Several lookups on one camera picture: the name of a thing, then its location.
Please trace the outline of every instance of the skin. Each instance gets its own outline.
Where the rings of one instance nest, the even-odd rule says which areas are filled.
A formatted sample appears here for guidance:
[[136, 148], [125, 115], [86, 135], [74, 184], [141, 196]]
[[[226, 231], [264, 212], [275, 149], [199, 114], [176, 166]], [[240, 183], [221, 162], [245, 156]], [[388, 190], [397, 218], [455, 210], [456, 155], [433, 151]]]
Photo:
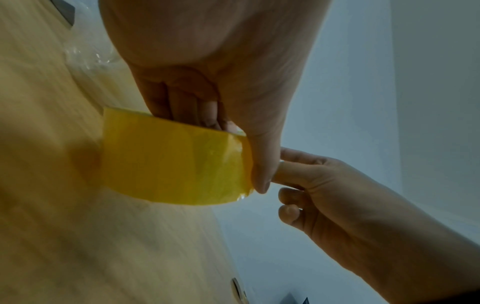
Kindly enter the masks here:
[[390, 303], [480, 288], [480, 247], [332, 158], [282, 149], [280, 219], [303, 231]]
[[288, 106], [330, 0], [100, 0], [105, 28], [151, 112], [245, 131], [265, 193]]

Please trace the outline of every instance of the yellow tape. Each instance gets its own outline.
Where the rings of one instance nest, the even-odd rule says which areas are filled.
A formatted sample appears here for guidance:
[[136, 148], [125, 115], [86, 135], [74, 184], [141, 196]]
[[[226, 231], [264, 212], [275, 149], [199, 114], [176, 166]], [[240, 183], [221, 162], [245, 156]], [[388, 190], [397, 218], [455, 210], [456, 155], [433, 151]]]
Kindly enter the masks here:
[[102, 178], [154, 202], [209, 205], [248, 196], [247, 138], [122, 109], [104, 111]]

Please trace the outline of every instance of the wood grain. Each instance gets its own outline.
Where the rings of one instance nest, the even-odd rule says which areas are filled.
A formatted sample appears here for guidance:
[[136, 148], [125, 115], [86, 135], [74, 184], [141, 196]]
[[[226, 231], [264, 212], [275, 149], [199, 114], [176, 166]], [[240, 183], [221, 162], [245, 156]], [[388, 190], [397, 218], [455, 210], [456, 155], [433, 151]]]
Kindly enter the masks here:
[[0, 302], [237, 303], [209, 207], [99, 185], [102, 116], [68, 35], [48, 0], [0, 0]]

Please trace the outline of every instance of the tape roll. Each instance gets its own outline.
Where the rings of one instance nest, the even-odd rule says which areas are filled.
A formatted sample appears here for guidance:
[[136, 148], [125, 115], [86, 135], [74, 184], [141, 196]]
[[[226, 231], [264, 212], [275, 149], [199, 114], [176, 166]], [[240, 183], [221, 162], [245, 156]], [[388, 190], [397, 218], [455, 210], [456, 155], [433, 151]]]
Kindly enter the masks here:
[[146, 113], [105, 108], [102, 178], [120, 193], [149, 200], [210, 205], [248, 196], [247, 138]]

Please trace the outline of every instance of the human hand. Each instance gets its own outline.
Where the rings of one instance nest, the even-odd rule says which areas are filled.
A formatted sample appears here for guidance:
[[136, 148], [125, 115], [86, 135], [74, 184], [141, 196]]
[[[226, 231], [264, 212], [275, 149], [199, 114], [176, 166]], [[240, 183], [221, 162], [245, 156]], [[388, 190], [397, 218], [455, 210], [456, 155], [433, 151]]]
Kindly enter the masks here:
[[329, 3], [100, 0], [99, 8], [150, 111], [218, 130], [237, 124], [251, 145], [252, 183], [265, 193]]
[[282, 149], [280, 219], [392, 303], [480, 287], [480, 249], [403, 197], [332, 158]]

